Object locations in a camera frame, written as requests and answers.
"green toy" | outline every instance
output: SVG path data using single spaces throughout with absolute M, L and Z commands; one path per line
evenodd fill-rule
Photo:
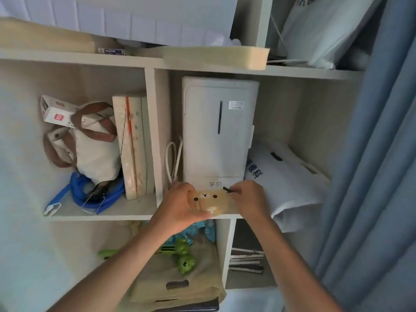
M 175 245 L 161 246 L 155 254 L 174 255 L 178 257 L 176 267 L 182 275 L 190 273 L 195 267 L 195 257 L 189 254 L 189 244 L 187 239 L 176 239 Z M 98 256 L 107 260 L 116 254 L 118 250 L 101 250 Z

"person's left hand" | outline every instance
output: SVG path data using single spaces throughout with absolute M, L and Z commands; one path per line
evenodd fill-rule
M 209 219 L 211 214 L 208 211 L 197 213 L 189 207 L 188 193 L 192 191 L 195 188 L 189 183 L 174 183 L 150 219 L 150 225 L 170 237 L 195 222 Z

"hand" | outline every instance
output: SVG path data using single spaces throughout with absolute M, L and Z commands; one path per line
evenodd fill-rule
M 263 186 L 253 180 L 243 180 L 230 187 L 230 193 L 238 212 L 248 222 L 258 218 L 270 218 Z
M 185 230 L 198 221 L 211 217 L 208 211 L 194 212 L 188 204 L 188 192 L 195 191 L 189 183 L 174 183 L 150 219 L 150 225 L 162 230 L 167 238 Z

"forearm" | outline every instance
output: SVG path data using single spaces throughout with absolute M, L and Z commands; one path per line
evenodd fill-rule
M 263 247 L 289 312 L 341 311 L 271 218 L 260 215 L 248 223 Z
M 166 241 L 163 229 L 148 225 L 117 254 L 63 296 L 50 312 L 113 311 L 154 252 Z

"gray fabric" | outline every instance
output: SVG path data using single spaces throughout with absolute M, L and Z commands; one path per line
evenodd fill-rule
M 415 36 L 416 0 L 388 0 L 322 209 L 315 272 L 346 310 L 416 309 Z

